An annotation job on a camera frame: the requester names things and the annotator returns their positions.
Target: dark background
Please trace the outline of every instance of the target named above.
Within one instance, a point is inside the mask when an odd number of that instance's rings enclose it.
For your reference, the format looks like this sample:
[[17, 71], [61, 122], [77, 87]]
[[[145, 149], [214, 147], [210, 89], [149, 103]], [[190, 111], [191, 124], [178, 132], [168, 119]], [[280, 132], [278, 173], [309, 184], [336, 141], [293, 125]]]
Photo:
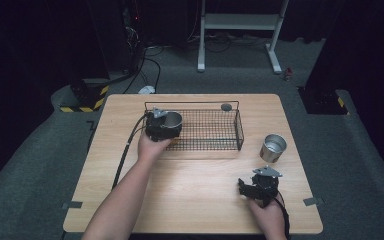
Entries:
[[[196, 1], [137, 2], [144, 38], [185, 46]], [[207, 11], [265, 13], [279, 7], [275, 0], [250, 0], [240, 8], [236, 2], [208, 1]], [[85, 0], [0, 1], [0, 170], [54, 111], [50, 97], [57, 89], [107, 74], [89, 6]], [[50, 9], [61, 12], [57, 16], [75, 16], [65, 22], [72, 31], [61, 31]], [[384, 1], [291, 1], [280, 39], [297, 38], [327, 39], [305, 87], [320, 99], [348, 90], [384, 159]]]

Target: metal stand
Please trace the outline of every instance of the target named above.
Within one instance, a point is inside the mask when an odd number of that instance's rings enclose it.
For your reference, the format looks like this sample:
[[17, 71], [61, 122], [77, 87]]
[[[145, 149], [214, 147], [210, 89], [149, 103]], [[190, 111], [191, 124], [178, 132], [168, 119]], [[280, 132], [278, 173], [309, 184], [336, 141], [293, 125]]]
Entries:
[[274, 48], [285, 18], [289, 0], [284, 0], [279, 14], [206, 14], [205, 0], [202, 0], [201, 32], [198, 52], [198, 72], [205, 71], [205, 30], [206, 29], [244, 29], [271, 30], [273, 37], [270, 44], [266, 44], [267, 52], [276, 74], [282, 73]]

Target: yellow and black hazard tape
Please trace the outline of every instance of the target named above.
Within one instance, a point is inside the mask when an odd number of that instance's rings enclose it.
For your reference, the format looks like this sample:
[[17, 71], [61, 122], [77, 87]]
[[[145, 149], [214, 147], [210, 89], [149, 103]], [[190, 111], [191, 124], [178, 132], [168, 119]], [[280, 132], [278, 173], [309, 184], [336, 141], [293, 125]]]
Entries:
[[108, 92], [109, 86], [101, 89], [99, 96], [94, 104], [90, 106], [60, 106], [62, 112], [95, 112], [98, 111], [104, 103], [105, 95]]
[[349, 112], [349, 111], [347, 110], [347, 108], [345, 107], [345, 102], [344, 102], [344, 100], [342, 100], [341, 97], [338, 97], [338, 103], [339, 103], [339, 106], [340, 106], [343, 110], [345, 110], [345, 111], [347, 112], [346, 115], [350, 115], [350, 112]]

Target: wooden table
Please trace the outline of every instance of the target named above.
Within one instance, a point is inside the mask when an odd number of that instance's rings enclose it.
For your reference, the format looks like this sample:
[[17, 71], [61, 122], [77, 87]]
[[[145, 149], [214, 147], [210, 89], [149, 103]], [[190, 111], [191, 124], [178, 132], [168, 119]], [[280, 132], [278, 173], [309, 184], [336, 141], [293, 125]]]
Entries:
[[[259, 151], [270, 133], [284, 136], [288, 144], [279, 161], [269, 166], [283, 174], [279, 191], [290, 215], [290, 232], [317, 234], [323, 230], [317, 207], [303, 202], [313, 196], [277, 95], [158, 94], [108, 97], [72, 199], [82, 206], [68, 210], [65, 231], [85, 230], [111, 191], [127, 139], [144, 113], [144, 103], [160, 101], [239, 101], [245, 140], [240, 151], [165, 151], [151, 174], [134, 232], [260, 233], [246, 199], [239, 195], [237, 182], [241, 178], [251, 184], [252, 170], [267, 165]], [[137, 159], [138, 137], [133, 139], [120, 178]]]

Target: black wire basket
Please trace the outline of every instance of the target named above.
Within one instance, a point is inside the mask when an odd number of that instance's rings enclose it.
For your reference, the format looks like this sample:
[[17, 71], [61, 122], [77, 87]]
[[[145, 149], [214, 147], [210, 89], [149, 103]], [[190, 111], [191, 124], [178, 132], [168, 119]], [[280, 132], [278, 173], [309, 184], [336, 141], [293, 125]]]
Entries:
[[182, 115], [182, 131], [167, 150], [240, 151], [244, 142], [238, 101], [227, 102], [146, 102], [153, 108]]

